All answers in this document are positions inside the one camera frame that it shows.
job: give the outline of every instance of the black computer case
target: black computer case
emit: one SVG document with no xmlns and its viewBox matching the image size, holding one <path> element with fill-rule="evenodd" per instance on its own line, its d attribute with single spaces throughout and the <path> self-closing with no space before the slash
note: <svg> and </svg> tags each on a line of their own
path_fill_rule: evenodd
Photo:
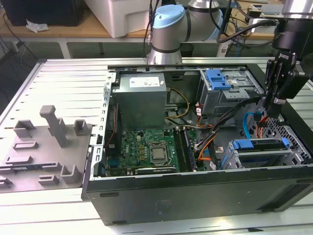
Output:
<svg viewBox="0 0 313 235">
<path fill-rule="evenodd" d="M 77 26 L 84 14 L 83 0 L 1 0 L 14 26 L 33 23 Z"/>
</svg>

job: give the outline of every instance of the metal slotted table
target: metal slotted table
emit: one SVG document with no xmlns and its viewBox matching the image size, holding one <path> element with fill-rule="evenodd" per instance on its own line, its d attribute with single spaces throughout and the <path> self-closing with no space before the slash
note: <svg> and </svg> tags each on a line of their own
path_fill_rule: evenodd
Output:
<svg viewBox="0 0 313 235">
<path fill-rule="evenodd" d="M 269 58 L 191 58 L 186 64 L 258 64 L 265 71 Z M 93 125 L 90 146 L 96 144 L 104 89 L 111 87 L 110 65 L 145 65 L 144 59 L 73 59 L 38 63 L 0 116 L 0 160 L 12 144 L 13 127 L 19 119 L 46 125 L 39 116 L 42 105 L 55 105 L 56 116 L 65 124 L 85 119 Z M 313 86 L 308 83 L 291 101 L 294 109 L 313 129 Z M 85 235 L 90 230 L 103 234 L 312 234 L 313 194 L 280 213 L 250 214 L 194 220 L 109 226 L 102 223 L 91 202 L 82 201 L 81 188 L 0 194 L 1 234 L 31 231 L 63 234 L 69 230 Z"/>
</svg>

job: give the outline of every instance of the table leg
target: table leg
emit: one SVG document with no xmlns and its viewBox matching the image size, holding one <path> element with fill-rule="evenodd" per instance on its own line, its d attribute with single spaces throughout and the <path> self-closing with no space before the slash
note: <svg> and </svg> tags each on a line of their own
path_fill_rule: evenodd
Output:
<svg viewBox="0 0 313 235">
<path fill-rule="evenodd" d="M 103 43 L 99 43 L 99 49 L 100 49 L 100 54 L 104 54 L 104 48 L 103 48 Z"/>
<path fill-rule="evenodd" d="M 64 59 L 71 59 L 72 55 L 68 49 L 67 42 L 59 42 Z"/>
<path fill-rule="evenodd" d="M 216 57 L 225 57 L 226 56 L 226 52 L 228 50 L 228 47 L 230 45 L 230 40 L 228 42 L 225 43 L 221 43 L 219 46 L 219 50 L 217 52 L 217 56 Z"/>
</svg>

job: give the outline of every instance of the green circuit board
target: green circuit board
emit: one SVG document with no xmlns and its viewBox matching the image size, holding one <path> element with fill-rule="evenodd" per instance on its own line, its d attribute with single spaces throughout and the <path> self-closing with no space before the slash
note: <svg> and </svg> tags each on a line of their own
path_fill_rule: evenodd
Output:
<svg viewBox="0 0 313 235">
<path fill-rule="evenodd" d="M 189 130 L 190 142 L 196 141 L 197 134 Z M 166 151 L 166 160 L 159 156 L 154 161 L 153 152 L 157 149 Z M 119 168 L 172 166 L 179 172 L 179 161 L 176 152 L 173 130 L 143 130 L 123 132 L 122 156 Z"/>
</svg>

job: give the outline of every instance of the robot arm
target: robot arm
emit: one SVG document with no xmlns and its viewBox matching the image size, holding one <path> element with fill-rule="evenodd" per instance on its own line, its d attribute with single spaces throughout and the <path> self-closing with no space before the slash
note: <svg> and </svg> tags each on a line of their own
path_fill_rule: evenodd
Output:
<svg viewBox="0 0 313 235">
<path fill-rule="evenodd" d="M 187 11 L 178 5 L 158 8 L 148 63 L 181 64 L 180 44 L 208 39 L 216 30 L 210 11 L 218 22 L 218 7 L 217 0 L 191 0 Z M 263 106 L 271 118 L 277 118 L 286 100 L 293 99 L 311 79 L 303 72 L 301 61 L 313 52 L 313 0 L 285 0 L 282 15 L 273 19 L 278 25 L 272 47 L 278 54 L 268 61 Z"/>
<path fill-rule="evenodd" d="M 268 61 L 263 103 L 271 118 L 277 118 L 286 99 L 295 98 L 311 79 L 301 62 L 313 52 L 313 0 L 286 0 L 278 21 L 272 43 L 278 53 Z"/>
<path fill-rule="evenodd" d="M 192 0 L 188 10 L 181 5 L 165 5 L 156 10 L 153 24 L 152 50 L 148 64 L 181 64 L 182 42 L 205 41 L 218 32 L 210 17 L 209 0 Z M 211 11 L 215 21 L 222 21 L 222 12 L 216 0 Z"/>
</svg>

